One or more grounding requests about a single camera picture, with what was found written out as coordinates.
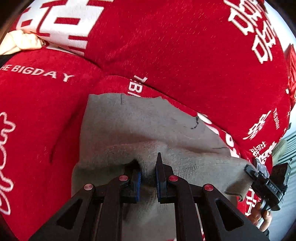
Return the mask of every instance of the white lettering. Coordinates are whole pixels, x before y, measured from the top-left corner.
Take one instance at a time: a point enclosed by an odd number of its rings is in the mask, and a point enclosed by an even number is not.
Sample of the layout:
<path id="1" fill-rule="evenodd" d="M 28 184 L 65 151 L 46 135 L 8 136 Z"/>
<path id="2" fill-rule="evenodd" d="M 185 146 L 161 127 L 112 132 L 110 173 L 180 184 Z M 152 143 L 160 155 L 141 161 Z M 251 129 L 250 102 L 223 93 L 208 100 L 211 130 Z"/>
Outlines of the white lettering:
<path id="1" fill-rule="evenodd" d="M 16 66 L 14 66 L 13 68 L 12 68 L 12 72 L 17 72 L 19 69 L 20 69 L 20 65 L 16 65 Z"/>
<path id="2" fill-rule="evenodd" d="M 133 95 L 133 96 L 137 96 L 137 97 L 141 97 L 140 95 L 137 95 L 137 94 L 135 94 L 133 92 L 129 92 L 129 91 L 128 91 L 128 94 Z"/>
<path id="3" fill-rule="evenodd" d="M 65 78 L 63 79 L 64 82 L 67 82 L 70 77 L 74 77 L 75 76 L 75 75 L 67 75 L 65 73 L 63 73 L 63 74 L 65 76 Z"/>
<path id="4" fill-rule="evenodd" d="M 272 31 L 272 34 L 273 34 L 274 36 L 276 36 L 276 32 L 274 31 L 274 27 L 271 25 L 268 16 L 266 16 L 266 18 L 267 18 L 266 23 L 267 23 L 267 25 L 269 26 L 269 29 Z"/>
<path id="5" fill-rule="evenodd" d="M 20 68 L 20 70 L 18 71 L 18 73 L 22 72 L 22 70 L 25 68 L 26 66 L 23 66 Z"/>
<path id="6" fill-rule="evenodd" d="M 135 79 L 141 81 L 142 83 L 145 83 L 146 80 L 148 79 L 147 77 L 144 77 L 143 79 L 141 79 L 139 76 L 136 76 L 136 75 L 134 75 L 133 77 L 134 77 Z"/>
<path id="7" fill-rule="evenodd" d="M 266 147 L 265 142 L 263 141 L 262 144 L 259 144 L 257 146 L 253 146 L 253 148 L 249 149 L 253 153 L 254 157 L 257 157 L 260 155 L 260 151 Z"/>
<path id="8" fill-rule="evenodd" d="M 3 70 L 8 71 L 8 69 L 10 68 L 10 66 L 12 66 L 12 64 L 6 65 L 6 67 Z"/>
<path id="9" fill-rule="evenodd" d="M 262 48 L 264 54 L 263 56 L 260 55 L 259 51 L 257 50 L 258 44 L 260 45 L 260 47 Z M 267 50 L 265 49 L 264 44 L 261 42 L 261 40 L 259 39 L 258 35 L 256 34 L 255 39 L 254 39 L 254 43 L 253 43 L 253 47 L 252 50 L 254 51 L 255 55 L 257 56 L 259 62 L 262 64 L 264 61 L 268 61 L 268 53 Z"/>
<path id="10" fill-rule="evenodd" d="M 267 119 L 268 115 L 270 114 L 271 110 L 267 113 L 267 114 L 263 114 L 260 118 L 259 118 L 259 121 L 258 123 L 255 123 L 250 129 L 249 129 L 249 132 L 248 132 L 248 135 L 247 137 L 244 137 L 243 140 L 246 140 L 246 139 L 250 139 L 252 140 L 256 135 L 257 133 L 263 128 L 264 124 L 265 124 L 265 120 Z"/>
<path id="11" fill-rule="evenodd" d="M 130 85 L 129 85 L 128 89 L 130 91 L 136 91 L 138 93 L 141 93 L 142 92 L 142 89 L 143 89 L 143 86 L 142 85 L 139 85 L 137 83 L 134 83 L 134 82 L 130 82 Z"/>
<path id="12" fill-rule="evenodd" d="M 276 143 L 273 142 L 270 147 L 268 148 L 268 150 L 266 150 L 265 152 L 263 152 L 260 156 L 258 156 L 257 158 L 259 159 L 261 164 L 265 164 L 266 159 L 269 157 L 269 155 L 272 153 L 273 148 L 276 146 Z"/>
<path id="13" fill-rule="evenodd" d="M 27 67 L 23 70 L 23 74 L 31 74 L 33 72 L 34 68 Z"/>
<path id="14" fill-rule="evenodd" d="M 29 11 L 21 15 L 16 28 L 25 32 L 32 31 L 37 35 L 47 33 L 47 36 L 43 34 L 43 39 L 83 56 L 88 41 L 69 39 L 69 36 L 88 37 L 104 7 L 87 5 L 89 0 L 68 0 L 63 5 L 51 7 L 50 10 L 49 7 L 41 8 L 47 2 L 49 0 L 34 1 Z M 58 18 L 79 18 L 80 20 L 77 24 L 55 23 Z M 29 25 L 21 27 L 26 21 L 30 21 Z"/>
<path id="15" fill-rule="evenodd" d="M 274 35 L 272 34 L 271 29 L 267 25 L 266 21 L 263 22 L 263 31 L 260 33 L 258 29 L 256 29 L 256 33 L 261 38 L 261 41 L 263 42 L 265 49 L 267 50 L 268 56 L 270 58 L 270 61 L 272 61 L 272 54 L 270 51 L 270 48 L 272 48 L 272 45 L 276 44 L 276 39 Z"/>
<path id="16" fill-rule="evenodd" d="M 257 200 L 255 199 L 255 192 L 252 188 L 249 188 L 246 198 L 247 198 L 246 204 L 249 205 L 249 208 L 248 208 L 248 211 L 245 212 L 245 215 L 249 216 L 251 214 L 252 208 L 255 207 L 257 203 Z"/>
<path id="17" fill-rule="evenodd" d="M 279 118 L 278 118 L 278 113 L 277 109 L 275 108 L 274 110 L 274 123 L 276 125 L 276 130 L 279 128 Z"/>
<path id="18" fill-rule="evenodd" d="M 258 8 L 256 8 L 256 5 L 258 4 L 257 1 L 253 1 L 251 3 L 248 0 L 240 0 L 240 3 L 238 6 L 227 0 L 224 0 L 223 2 L 226 5 L 233 8 L 234 10 L 237 10 L 240 13 L 242 13 L 254 26 L 257 27 L 256 21 L 258 21 L 258 18 L 262 18 L 262 15 L 260 13 L 261 11 Z M 246 13 L 246 8 L 252 13 L 251 15 Z"/>
<path id="19" fill-rule="evenodd" d="M 247 24 L 246 28 L 240 25 L 239 22 L 234 19 L 236 16 L 238 16 L 241 20 L 243 20 Z M 230 16 L 228 18 L 228 21 L 232 22 L 236 27 L 238 27 L 238 29 L 244 35 L 248 35 L 248 32 L 254 33 L 253 25 L 243 15 L 241 15 L 238 11 L 236 11 L 233 8 L 230 9 Z"/>
<path id="20" fill-rule="evenodd" d="M 44 70 L 43 69 L 35 69 L 34 72 L 32 73 L 32 75 L 40 75 L 43 74 Z"/>
<path id="21" fill-rule="evenodd" d="M 50 71 L 50 72 L 44 74 L 43 76 L 48 76 L 48 75 L 51 75 L 52 78 L 54 78 L 54 79 L 57 78 L 57 73 L 55 71 Z"/>

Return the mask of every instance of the red blanket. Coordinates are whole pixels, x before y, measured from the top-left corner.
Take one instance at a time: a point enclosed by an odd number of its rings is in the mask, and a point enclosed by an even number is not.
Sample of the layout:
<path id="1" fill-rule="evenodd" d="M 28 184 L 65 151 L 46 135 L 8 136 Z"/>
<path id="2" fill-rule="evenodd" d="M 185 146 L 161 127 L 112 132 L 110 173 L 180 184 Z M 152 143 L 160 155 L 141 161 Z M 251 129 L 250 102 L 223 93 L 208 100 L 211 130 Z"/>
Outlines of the red blanket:
<path id="1" fill-rule="evenodd" d="M 288 89 L 290 94 L 291 108 L 296 103 L 296 53 L 293 45 L 287 49 L 287 68 L 288 68 Z"/>
<path id="2" fill-rule="evenodd" d="M 91 91 L 98 67 L 48 49 L 20 53 L 1 68 L 0 211 L 19 239 L 70 197 L 89 93 L 163 96 L 207 115 L 199 117 L 232 156 L 257 157 L 271 170 L 290 100 L 279 40 L 255 0 L 36 0 L 15 26 L 123 79 Z M 248 215 L 257 201 L 250 190 L 239 209 Z"/>

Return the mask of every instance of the human hand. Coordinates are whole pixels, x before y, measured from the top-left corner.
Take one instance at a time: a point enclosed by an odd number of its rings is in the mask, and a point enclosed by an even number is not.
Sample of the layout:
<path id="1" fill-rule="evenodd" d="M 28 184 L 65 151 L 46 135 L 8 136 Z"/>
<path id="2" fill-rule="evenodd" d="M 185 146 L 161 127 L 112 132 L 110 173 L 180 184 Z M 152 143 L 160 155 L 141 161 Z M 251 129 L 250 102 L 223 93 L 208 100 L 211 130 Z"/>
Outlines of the human hand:
<path id="1" fill-rule="evenodd" d="M 257 203 L 255 205 L 255 207 L 252 208 L 251 210 L 251 214 L 248 216 L 248 219 L 252 222 L 252 224 L 254 224 L 255 226 L 258 225 L 258 221 L 260 220 L 260 218 L 262 217 L 261 215 L 261 203 Z M 261 227 L 259 228 L 260 231 L 264 232 L 270 225 L 271 220 L 272 220 L 272 214 L 269 211 L 265 211 L 263 214 L 263 219 L 264 222 L 262 223 Z"/>

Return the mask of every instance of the white chinese character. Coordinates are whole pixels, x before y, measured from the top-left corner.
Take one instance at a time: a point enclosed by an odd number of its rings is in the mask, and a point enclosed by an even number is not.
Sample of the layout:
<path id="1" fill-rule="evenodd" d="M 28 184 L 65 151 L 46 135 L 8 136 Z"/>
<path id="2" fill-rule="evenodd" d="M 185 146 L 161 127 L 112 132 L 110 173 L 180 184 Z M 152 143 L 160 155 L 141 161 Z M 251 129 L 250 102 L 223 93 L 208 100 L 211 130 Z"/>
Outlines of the white chinese character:
<path id="1" fill-rule="evenodd" d="M 265 15 L 265 17 L 267 18 L 266 23 L 267 23 L 267 25 L 269 26 L 270 30 L 272 31 L 272 34 L 273 34 L 274 36 L 277 36 L 277 35 L 276 35 L 276 32 L 274 31 L 274 27 L 273 27 L 273 25 L 270 23 L 270 20 L 269 20 L 268 16 Z"/>
<path id="2" fill-rule="evenodd" d="M 245 212 L 246 216 L 249 216 L 251 214 L 251 210 L 253 207 L 255 207 L 257 200 L 254 198 L 255 192 L 252 188 L 249 188 L 248 194 L 246 196 L 247 201 L 246 204 L 249 205 L 248 211 Z"/>
<path id="3" fill-rule="evenodd" d="M 263 50 L 263 55 L 261 56 L 261 54 L 259 53 L 257 47 L 258 45 L 260 45 L 261 49 Z M 264 61 L 268 61 L 268 53 L 267 50 L 264 46 L 264 44 L 261 42 L 261 39 L 259 38 L 259 36 L 256 34 L 255 39 L 254 39 L 254 43 L 252 46 L 252 50 L 254 51 L 255 55 L 257 56 L 259 62 L 262 64 Z"/>
<path id="4" fill-rule="evenodd" d="M 247 27 L 242 26 L 238 21 L 236 21 L 234 19 L 236 16 L 238 16 L 241 20 L 243 20 L 247 24 Z M 253 25 L 243 15 L 241 15 L 238 11 L 236 11 L 234 8 L 230 9 L 230 16 L 228 18 L 228 21 L 232 22 L 236 27 L 238 27 L 238 29 L 244 35 L 248 35 L 248 32 L 254 33 Z"/>
<path id="5" fill-rule="evenodd" d="M 226 5 L 230 6 L 231 8 L 237 10 L 238 12 L 242 13 L 254 26 L 258 26 L 256 21 L 258 18 L 262 18 L 261 9 L 257 7 L 257 1 L 249 1 L 249 0 L 240 0 L 239 5 L 235 5 L 232 2 L 227 0 L 223 1 Z"/>
<path id="6" fill-rule="evenodd" d="M 252 148 L 252 149 L 249 149 L 249 151 L 253 153 L 253 156 L 254 156 L 254 157 L 257 157 L 257 156 L 260 154 L 259 152 L 260 152 L 264 147 L 266 147 L 266 144 L 265 144 L 265 142 L 262 142 L 262 144 L 259 144 L 259 145 L 256 146 L 256 147 L 253 146 L 253 148 Z"/>
<path id="7" fill-rule="evenodd" d="M 265 124 L 265 120 L 266 118 L 268 117 L 269 113 L 271 112 L 271 110 L 267 113 L 267 114 L 263 114 L 258 123 L 255 123 L 250 129 L 249 129 L 249 132 L 248 132 L 248 135 L 247 137 L 244 137 L 243 140 L 246 140 L 246 139 L 250 139 L 252 140 L 256 135 L 257 133 L 263 128 L 264 124 Z"/>
<path id="8" fill-rule="evenodd" d="M 263 31 L 262 31 L 262 33 L 257 28 L 256 28 L 256 33 L 260 37 L 260 41 L 264 44 L 264 47 L 265 47 L 265 49 L 266 49 L 266 51 L 268 53 L 270 61 L 272 61 L 272 54 L 271 54 L 270 48 L 272 48 L 272 45 L 276 44 L 276 39 L 275 39 L 275 36 L 273 35 L 273 32 L 271 31 L 271 29 L 268 26 L 266 21 L 263 21 Z M 252 50 L 255 51 L 257 46 L 258 46 L 257 42 L 254 41 Z M 259 59 L 260 63 L 263 63 L 263 61 L 267 61 L 267 60 L 265 60 L 266 57 L 264 59 L 262 59 L 262 57 L 259 56 L 258 59 Z"/>
<path id="9" fill-rule="evenodd" d="M 84 55 L 88 41 L 79 38 L 88 37 L 104 7 L 87 5 L 89 0 L 68 0 L 65 5 L 41 8 L 44 3 L 50 2 L 53 0 L 35 0 L 21 15 L 17 29 L 37 35 L 42 33 L 42 39 Z M 63 23 L 64 20 L 69 22 L 67 19 L 73 23 Z"/>
<path id="10" fill-rule="evenodd" d="M 272 150 L 274 149 L 274 147 L 276 146 L 276 143 L 273 142 L 270 147 L 268 148 L 268 150 L 266 150 L 265 152 L 263 152 L 260 156 L 258 156 L 258 159 L 260 161 L 261 164 L 265 165 L 266 159 L 269 157 L 269 155 L 272 153 Z"/>

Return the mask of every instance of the red plush fabric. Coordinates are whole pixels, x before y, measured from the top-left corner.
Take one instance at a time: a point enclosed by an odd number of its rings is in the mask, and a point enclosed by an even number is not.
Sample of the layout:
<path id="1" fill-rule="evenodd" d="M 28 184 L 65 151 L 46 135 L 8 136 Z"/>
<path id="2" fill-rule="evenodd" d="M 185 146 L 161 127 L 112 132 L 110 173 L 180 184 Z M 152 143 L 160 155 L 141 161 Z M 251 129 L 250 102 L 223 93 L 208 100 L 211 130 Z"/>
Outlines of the red plush fabric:
<path id="1" fill-rule="evenodd" d="M 293 45 L 288 47 L 288 89 L 290 94 L 291 109 L 296 102 L 296 53 Z"/>
<path id="2" fill-rule="evenodd" d="M 257 157 L 271 170 L 271 150 L 289 123 L 290 99 L 279 40 L 256 0 L 35 0 L 15 27 L 35 32 L 100 66 L 109 76 L 94 93 L 162 96 L 189 114 L 207 115 L 208 125 L 218 131 L 233 156 L 250 162 Z M 13 223 L 12 214 L 5 218 L 25 240 L 70 195 L 69 179 L 64 180 L 67 191 L 61 191 L 62 197 L 53 197 L 59 199 L 56 203 L 48 197 L 38 199 L 41 186 L 47 185 L 43 190 L 57 194 L 56 185 L 47 184 L 49 180 L 65 179 L 62 173 L 70 178 L 70 167 L 78 159 L 70 148 L 78 147 L 87 94 L 92 93 L 90 88 L 101 72 L 77 56 L 53 50 L 20 53 L 7 64 L 11 66 L 0 71 L 0 91 L 7 101 L 0 106 L 8 121 L 17 126 L 5 144 L 7 158 L 13 161 L 7 161 L 3 173 L 13 173 L 9 178 L 14 182 L 34 183 L 34 188 L 18 190 L 18 199 L 15 196 L 11 203 L 23 210 L 18 217 L 24 216 L 27 223 Z M 39 68 L 44 73 L 13 72 L 15 65 L 32 67 L 29 72 Z M 44 76 L 55 68 L 56 79 L 53 73 Z M 63 82 L 63 70 L 75 78 Z M 130 86 L 134 81 L 142 83 L 140 92 L 135 89 L 140 87 Z M 34 147 L 29 154 L 25 152 L 27 144 Z M 61 157 L 50 154 L 53 149 L 59 150 Z M 46 164 L 31 167 L 39 160 Z M 50 160 L 60 166 L 50 165 Z M 13 191 L 5 192 L 11 195 L 9 201 Z M 27 195 L 32 201 L 29 207 Z M 242 212 L 249 215 L 257 201 L 250 190 Z"/>
<path id="3" fill-rule="evenodd" d="M 20 240 L 70 198 L 80 125 L 101 75 L 49 49 L 18 53 L 0 69 L 0 210 Z"/>
<path id="4" fill-rule="evenodd" d="M 260 155 L 268 151 L 287 127 L 286 63 L 256 0 L 36 0 L 15 26 L 106 74 L 141 78 L 207 115 L 247 152 L 262 141 Z"/>

